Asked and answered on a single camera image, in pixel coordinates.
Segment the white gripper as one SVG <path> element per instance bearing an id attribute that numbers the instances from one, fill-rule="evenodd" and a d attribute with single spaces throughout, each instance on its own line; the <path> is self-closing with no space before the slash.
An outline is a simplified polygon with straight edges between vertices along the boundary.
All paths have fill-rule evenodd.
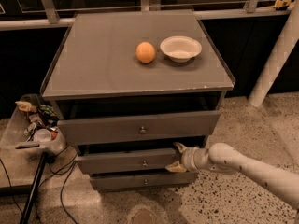
<path id="1" fill-rule="evenodd" d="M 178 152 L 182 154 L 181 163 L 175 161 L 165 166 L 165 169 L 172 173 L 199 172 L 209 167 L 208 150 L 206 148 L 186 147 L 180 142 L 174 142 Z"/>

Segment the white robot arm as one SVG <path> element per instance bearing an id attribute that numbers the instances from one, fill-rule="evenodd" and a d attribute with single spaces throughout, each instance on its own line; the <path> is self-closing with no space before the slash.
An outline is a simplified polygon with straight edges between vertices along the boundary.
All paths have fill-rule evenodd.
<path id="1" fill-rule="evenodd" d="M 212 173 L 244 175 L 296 211 L 293 224 L 299 224 L 299 174 L 249 158 L 225 143 L 209 148 L 186 147 L 180 142 L 173 145 L 178 158 L 165 169 L 172 173 Z"/>

